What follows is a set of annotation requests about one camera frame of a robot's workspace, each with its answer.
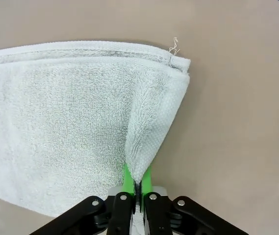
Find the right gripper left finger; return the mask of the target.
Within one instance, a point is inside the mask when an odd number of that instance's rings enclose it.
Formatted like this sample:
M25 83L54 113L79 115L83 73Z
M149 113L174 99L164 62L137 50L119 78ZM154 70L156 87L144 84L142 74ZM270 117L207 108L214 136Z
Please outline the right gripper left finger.
M124 166L122 186L111 188L105 200L89 196L32 234L129 235L134 206L135 183L128 167Z

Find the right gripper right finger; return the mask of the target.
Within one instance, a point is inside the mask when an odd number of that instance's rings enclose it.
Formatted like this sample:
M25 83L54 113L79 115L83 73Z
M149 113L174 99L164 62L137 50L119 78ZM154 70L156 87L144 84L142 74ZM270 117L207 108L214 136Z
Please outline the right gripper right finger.
M141 181L144 231L146 235L246 235L187 196L171 200L163 187L152 186L151 170Z

